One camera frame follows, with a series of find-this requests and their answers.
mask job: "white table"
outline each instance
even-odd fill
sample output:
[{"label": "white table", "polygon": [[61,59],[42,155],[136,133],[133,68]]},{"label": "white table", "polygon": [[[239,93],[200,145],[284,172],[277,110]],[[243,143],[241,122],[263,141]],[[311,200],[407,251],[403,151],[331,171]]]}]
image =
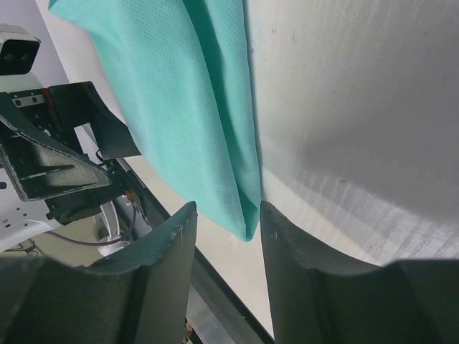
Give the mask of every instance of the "white table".
[{"label": "white table", "polygon": [[[70,82],[120,108],[83,30],[37,0]],[[247,0],[265,197],[357,258],[459,254],[459,3]],[[185,200],[128,162],[166,209]],[[197,246],[272,333],[260,233],[204,216]]]}]

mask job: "turquoise fabric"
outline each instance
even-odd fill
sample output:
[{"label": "turquoise fabric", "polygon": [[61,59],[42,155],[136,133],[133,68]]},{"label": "turquoise fabric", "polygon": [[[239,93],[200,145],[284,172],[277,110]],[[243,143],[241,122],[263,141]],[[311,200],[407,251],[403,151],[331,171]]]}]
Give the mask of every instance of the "turquoise fabric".
[{"label": "turquoise fabric", "polygon": [[49,10],[89,31],[156,172],[253,238],[261,192],[242,0],[54,0]]}]

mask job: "towel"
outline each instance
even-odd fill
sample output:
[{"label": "towel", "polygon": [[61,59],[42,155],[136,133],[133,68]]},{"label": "towel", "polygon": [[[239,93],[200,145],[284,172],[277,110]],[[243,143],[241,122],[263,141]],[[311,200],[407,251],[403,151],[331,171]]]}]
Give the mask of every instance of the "towel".
[{"label": "towel", "polygon": [[261,186],[242,0],[51,0],[87,30],[146,160],[242,240]]}]

